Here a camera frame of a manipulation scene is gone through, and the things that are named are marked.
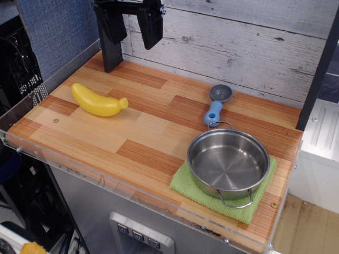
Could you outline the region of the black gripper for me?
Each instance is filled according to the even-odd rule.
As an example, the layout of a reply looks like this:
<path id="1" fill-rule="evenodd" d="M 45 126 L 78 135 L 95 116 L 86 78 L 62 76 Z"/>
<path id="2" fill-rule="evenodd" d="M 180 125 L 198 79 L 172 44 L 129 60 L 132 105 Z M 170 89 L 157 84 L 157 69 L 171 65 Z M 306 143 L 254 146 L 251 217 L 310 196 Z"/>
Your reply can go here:
<path id="1" fill-rule="evenodd" d="M 137 15 L 146 50 L 150 50 L 163 37 L 163 5 L 161 1 L 93 1 L 96 17 L 113 44 L 127 37 L 122 14 Z"/>

